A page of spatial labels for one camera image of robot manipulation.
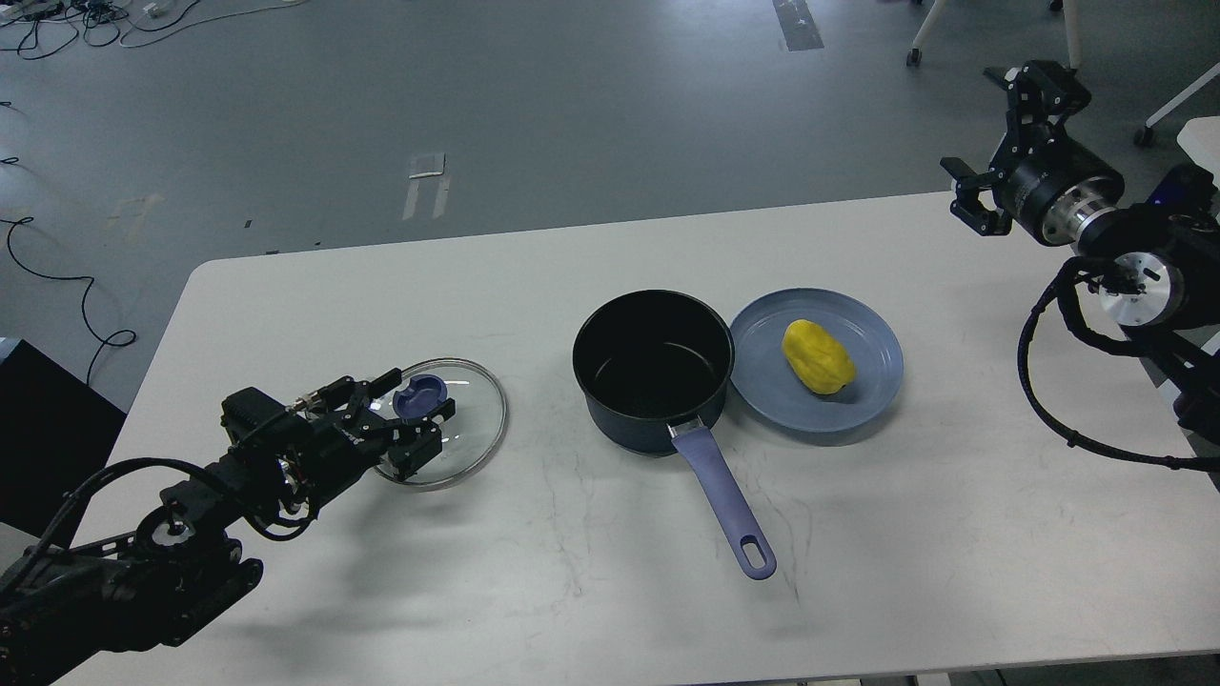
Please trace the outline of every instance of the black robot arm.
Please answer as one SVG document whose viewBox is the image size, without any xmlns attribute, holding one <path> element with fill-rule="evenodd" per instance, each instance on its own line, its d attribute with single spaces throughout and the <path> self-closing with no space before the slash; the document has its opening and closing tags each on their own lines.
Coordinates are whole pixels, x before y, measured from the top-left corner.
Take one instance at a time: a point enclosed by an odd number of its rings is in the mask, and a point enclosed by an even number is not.
<svg viewBox="0 0 1220 686">
<path fill-rule="evenodd" d="M 1146 203 L 1119 208 L 1122 177 L 1064 128 L 1091 95 L 1072 71 L 1031 61 L 985 76 L 1008 95 L 1006 131 L 986 172 L 958 157 L 941 166 L 954 179 L 950 212 L 982 236 L 1009 232 L 1015 220 L 1043 245 L 1071 244 L 1077 258 L 1047 288 L 1019 341 L 1017 371 L 1035 411 L 1070 444 L 1118 459 L 1175 469 L 1216 470 L 1215 460 L 1149 457 L 1085 439 L 1041 406 L 1028 382 L 1027 353 L 1037 317 L 1053 300 L 1069 330 L 1109 354 L 1141 356 L 1180 389 L 1179 424 L 1220 443 L 1220 360 L 1181 331 L 1220 323 L 1220 226 L 1211 215 L 1213 175 L 1175 167 Z M 992 192 L 994 210 L 980 199 Z M 1087 284 L 1127 341 L 1088 330 L 1075 292 Z"/>
<path fill-rule="evenodd" d="M 182 644 L 262 577 L 260 560 L 242 559 L 229 525 L 244 519 L 265 537 L 294 538 L 368 468 L 398 480 L 414 475 L 440 453 L 439 426 L 455 406 L 448 399 L 415 420 L 371 409 L 401 380 L 398 369 L 372 381 L 344 377 L 287 406 L 246 388 L 221 405 L 232 446 L 215 463 L 142 458 L 85 481 L 39 544 L 0 576 L 0 685 L 49 684 L 99 651 Z M 135 531 L 50 546 L 67 514 L 150 466 L 189 478 L 161 491 L 161 507 Z"/>
</svg>

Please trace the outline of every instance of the tabletop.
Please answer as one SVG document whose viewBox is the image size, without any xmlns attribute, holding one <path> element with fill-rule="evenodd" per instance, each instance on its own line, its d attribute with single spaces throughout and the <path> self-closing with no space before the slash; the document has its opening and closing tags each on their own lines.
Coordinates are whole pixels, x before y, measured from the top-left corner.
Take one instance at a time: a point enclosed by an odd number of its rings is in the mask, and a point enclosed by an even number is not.
<svg viewBox="0 0 1220 686">
<path fill-rule="evenodd" d="M 1194 164 L 1220 177 L 1220 117 L 1197 117 L 1182 127 L 1177 144 Z"/>
<path fill-rule="evenodd" d="M 233 526 L 266 563 L 250 596 L 181 648 L 99 654 L 63 682 L 691 684 L 1220 651 L 1220 493 L 1204 475 L 1069 449 L 1038 422 L 1016 338 L 1068 250 L 1020 231 L 980 238 L 949 200 L 203 265 L 112 460 L 206 464 L 227 446 L 217 417 L 234 391 L 287 402 L 436 356 L 499 377 L 508 433 L 455 488 L 367 475 L 296 541 Z M 769 292 L 828 288 L 903 345 L 895 405 L 854 444 L 782 436 L 730 394 L 714 433 L 778 559 L 766 581 L 741 572 L 681 458 L 620 449 L 588 417 L 576 332 L 601 303 L 651 287 L 726 320 Z M 1188 454 L 1135 361 L 1076 343 L 1053 316 L 1032 358 L 1039 395 L 1069 424 Z M 78 541 L 133 526 L 176 481 L 120 481 Z"/>
</svg>

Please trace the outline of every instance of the yellow potato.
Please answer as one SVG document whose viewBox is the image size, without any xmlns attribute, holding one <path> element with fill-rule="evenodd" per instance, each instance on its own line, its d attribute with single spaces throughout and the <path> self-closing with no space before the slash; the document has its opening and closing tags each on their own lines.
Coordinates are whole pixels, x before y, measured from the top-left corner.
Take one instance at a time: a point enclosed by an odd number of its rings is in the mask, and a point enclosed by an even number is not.
<svg viewBox="0 0 1220 686">
<path fill-rule="evenodd" d="M 806 388 L 820 395 L 838 393 L 855 378 L 847 348 L 821 326 L 798 319 L 783 332 L 783 356 Z"/>
</svg>

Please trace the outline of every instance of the chair wheel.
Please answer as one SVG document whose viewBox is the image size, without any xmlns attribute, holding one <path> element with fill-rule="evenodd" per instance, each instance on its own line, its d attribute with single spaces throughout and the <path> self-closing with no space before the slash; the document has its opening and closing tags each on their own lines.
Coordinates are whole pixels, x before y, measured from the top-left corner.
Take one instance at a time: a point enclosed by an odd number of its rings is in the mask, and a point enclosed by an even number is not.
<svg viewBox="0 0 1220 686">
<path fill-rule="evenodd" d="M 1150 127 L 1142 126 L 1136 131 L 1135 138 L 1132 138 L 1131 142 L 1135 143 L 1137 148 L 1148 148 L 1152 145 L 1155 137 L 1157 132 L 1154 132 Z"/>
</svg>

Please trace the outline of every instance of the saucepan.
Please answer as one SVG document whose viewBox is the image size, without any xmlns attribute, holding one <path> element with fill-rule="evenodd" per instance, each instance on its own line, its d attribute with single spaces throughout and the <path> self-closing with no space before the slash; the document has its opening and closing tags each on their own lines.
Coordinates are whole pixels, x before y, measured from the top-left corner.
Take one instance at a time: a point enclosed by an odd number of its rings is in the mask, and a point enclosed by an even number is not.
<svg viewBox="0 0 1220 686">
<path fill-rule="evenodd" d="M 681 453 L 742 571 L 750 579 L 775 574 L 771 546 L 710 431 L 725 408 L 733 370 L 733 337 L 725 320 L 672 291 L 620 295 L 581 327 L 572 367 L 598 428 L 636 453 Z"/>
</svg>

